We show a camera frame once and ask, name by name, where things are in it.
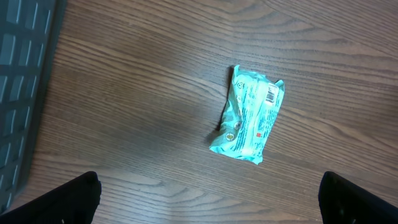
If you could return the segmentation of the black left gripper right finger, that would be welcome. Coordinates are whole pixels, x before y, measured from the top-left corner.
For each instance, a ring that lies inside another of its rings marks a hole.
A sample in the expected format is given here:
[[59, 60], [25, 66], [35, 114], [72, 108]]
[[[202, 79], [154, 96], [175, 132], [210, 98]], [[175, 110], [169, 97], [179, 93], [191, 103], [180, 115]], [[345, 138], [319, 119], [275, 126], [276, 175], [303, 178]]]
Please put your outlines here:
[[397, 224], [397, 207], [327, 171], [318, 192], [324, 224]]

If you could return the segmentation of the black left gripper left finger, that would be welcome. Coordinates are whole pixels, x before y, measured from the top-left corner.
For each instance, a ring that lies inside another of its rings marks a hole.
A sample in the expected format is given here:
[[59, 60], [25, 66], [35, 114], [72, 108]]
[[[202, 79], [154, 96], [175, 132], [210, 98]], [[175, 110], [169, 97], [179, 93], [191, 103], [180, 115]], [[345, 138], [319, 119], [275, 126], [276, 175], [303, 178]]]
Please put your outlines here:
[[90, 224], [100, 196], [101, 182], [89, 171], [1, 215], [1, 224]]

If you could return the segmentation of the teal snack wrapper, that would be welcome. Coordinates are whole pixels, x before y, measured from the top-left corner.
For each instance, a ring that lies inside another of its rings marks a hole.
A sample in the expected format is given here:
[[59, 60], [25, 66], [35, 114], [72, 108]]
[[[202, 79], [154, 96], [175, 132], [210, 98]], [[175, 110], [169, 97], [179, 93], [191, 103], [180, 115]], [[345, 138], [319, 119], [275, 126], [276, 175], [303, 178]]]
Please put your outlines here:
[[209, 149], [217, 154], [260, 164], [284, 94], [283, 80], [272, 82], [261, 73], [235, 66], [220, 131]]

